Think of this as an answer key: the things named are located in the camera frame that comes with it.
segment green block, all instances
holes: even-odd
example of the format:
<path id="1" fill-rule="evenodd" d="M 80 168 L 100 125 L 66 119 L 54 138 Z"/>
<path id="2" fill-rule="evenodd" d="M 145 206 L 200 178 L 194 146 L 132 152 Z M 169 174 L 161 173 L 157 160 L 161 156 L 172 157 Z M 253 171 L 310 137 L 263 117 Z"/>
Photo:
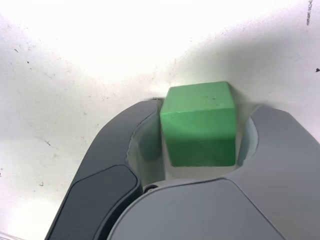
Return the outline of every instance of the green block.
<path id="1" fill-rule="evenodd" d="M 173 167 L 235 164 L 236 108 L 227 82 L 171 87 L 160 120 Z"/>

